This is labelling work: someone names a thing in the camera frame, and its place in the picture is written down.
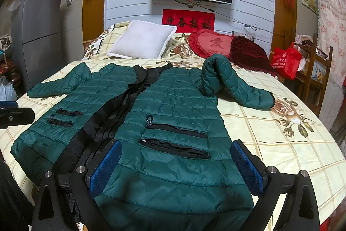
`photo on wall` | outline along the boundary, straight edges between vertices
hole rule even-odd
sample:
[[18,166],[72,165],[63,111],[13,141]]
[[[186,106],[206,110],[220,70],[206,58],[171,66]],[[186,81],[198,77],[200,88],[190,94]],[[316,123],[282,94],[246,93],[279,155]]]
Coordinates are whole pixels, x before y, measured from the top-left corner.
[[318,15],[318,0],[302,0],[302,4]]

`red couplet banner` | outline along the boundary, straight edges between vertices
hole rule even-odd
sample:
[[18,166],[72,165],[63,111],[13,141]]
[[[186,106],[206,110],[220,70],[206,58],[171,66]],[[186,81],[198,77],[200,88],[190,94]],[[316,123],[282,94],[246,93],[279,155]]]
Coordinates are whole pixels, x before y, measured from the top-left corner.
[[177,26],[177,33],[191,33],[195,29],[213,31],[215,14],[192,10],[164,9],[162,11],[162,25]]

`zipper pocket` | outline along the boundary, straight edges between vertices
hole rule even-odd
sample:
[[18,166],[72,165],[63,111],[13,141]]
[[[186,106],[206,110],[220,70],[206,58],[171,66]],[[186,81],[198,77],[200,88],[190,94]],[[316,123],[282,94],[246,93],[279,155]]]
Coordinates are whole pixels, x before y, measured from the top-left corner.
[[207,134],[199,131],[191,131],[189,129],[184,129],[176,126],[171,126],[169,124],[153,124],[153,116],[149,115],[147,116],[147,129],[161,129],[163,131],[170,131],[174,133],[180,133],[180,134],[185,134],[185,135],[190,135],[190,136],[195,136],[199,138],[207,138]]
[[139,143],[148,148],[185,158],[210,158],[208,152],[187,146],[177,145],[158,139],[141,139]]
[[57,126],[65,126],[65,127],[72,127],[74,124],[72,121],[61,121],[61,120],[53,119],[53,117],[54,115],[49,116],[49,119],[48,119],[49,124],[54,124]]
[[71,111],[64,110],[64,108],[60,108],[60,109],[56,110],[56,113],[61,114],[61,115],[65,115],[65,116],[77,116],[77,117],[80,117],[83,115],[82,112],[79,112],[79,111],[71,112]]

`blue gripper pad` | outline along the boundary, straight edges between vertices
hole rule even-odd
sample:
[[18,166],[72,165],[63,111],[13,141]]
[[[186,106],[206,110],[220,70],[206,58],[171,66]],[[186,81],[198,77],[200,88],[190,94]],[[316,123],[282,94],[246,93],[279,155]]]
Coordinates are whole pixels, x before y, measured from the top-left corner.
[[242,148],[236,143],[232,142],[231,157],[237,166],[240,174],[242,175],[245,184],[254,196],[260,196],[263,193],[263,179],[255,166],[252,164],[248,156]]
[[18,108],[16,101],[0,101],[0,108]]
[[92,199],[103,192],[121,156],[122,144],[117,141],[90,178],[89,194]]

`floral curtain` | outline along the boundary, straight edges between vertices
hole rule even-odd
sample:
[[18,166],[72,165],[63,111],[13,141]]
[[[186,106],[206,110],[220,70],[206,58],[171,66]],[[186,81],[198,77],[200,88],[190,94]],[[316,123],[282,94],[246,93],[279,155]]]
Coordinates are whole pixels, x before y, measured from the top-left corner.
[[346,77],[346,0],[319,0],[318,45],[329,54],[333,47],[330,73],[342,85]]

